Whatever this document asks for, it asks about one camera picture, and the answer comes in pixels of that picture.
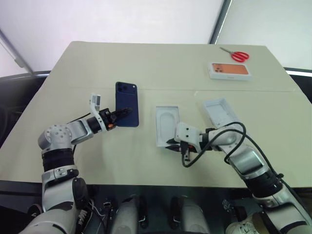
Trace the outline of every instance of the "white sneaker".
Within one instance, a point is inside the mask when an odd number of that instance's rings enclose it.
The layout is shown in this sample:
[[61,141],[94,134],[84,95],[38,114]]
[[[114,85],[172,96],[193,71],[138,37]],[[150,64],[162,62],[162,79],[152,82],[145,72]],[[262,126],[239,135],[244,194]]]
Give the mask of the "white sneaker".
[[241,222],[231,223],[227,227],[225,234],[259,234],[259,232],[255,229],[250,216]]

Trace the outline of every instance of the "scissors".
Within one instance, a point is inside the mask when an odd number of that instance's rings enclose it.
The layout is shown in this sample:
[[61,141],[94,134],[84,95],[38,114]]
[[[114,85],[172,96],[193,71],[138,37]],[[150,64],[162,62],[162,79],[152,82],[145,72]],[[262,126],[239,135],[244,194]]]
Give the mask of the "scissors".
[[233,52],[233,51],[229,51],[227,49],[224,49],[222,47],[220,47],[220,49],[230,53],[232,59],[234,59],[237,62],[244,62],[247,59],[249,59],[249,54],[247,54],[245,52],[239,52],[239,51]]

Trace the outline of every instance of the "blue smartphone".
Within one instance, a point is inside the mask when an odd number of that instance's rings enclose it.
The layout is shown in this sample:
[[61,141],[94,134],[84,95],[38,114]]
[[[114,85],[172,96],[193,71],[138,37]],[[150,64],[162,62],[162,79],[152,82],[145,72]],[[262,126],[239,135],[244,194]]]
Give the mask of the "blue smartphone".
[[130,107],[132,112],[117,121],[119,127],[138,126],[137,86],[124,82],[116,82],[116,110]]

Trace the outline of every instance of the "scissor handle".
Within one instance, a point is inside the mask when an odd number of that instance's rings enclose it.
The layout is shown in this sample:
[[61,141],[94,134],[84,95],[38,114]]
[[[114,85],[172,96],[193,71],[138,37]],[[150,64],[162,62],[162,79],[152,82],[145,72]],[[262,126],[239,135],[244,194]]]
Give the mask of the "scissor handle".
[[244,62],[245,60],[249,59],[249,54],[236,51],[234,53],[231,53],[231,57],[237,62]]

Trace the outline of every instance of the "table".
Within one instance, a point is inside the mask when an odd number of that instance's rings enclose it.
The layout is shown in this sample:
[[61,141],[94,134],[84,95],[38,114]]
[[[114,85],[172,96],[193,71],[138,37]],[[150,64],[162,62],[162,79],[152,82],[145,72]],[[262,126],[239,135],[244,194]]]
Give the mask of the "table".
[[245,187],[207,152],[191,168],[180,154],[156,147],[157,105],[178,105],[180,120],[212,127],[205,100],[225,98],[274,168],[293,187],[312,186],[312,106],[265,46],[225,45],[246,51],[251,81],[211,80],[208,62],[234,61],[216,45],[72,42],[0,149],[0,179],[40,182],[38,136],[48,126],[89,112],[90,93],[115,109],[115,82],[138,86],[137,128],[116,128],[77,146],[75,163],[88,184]]

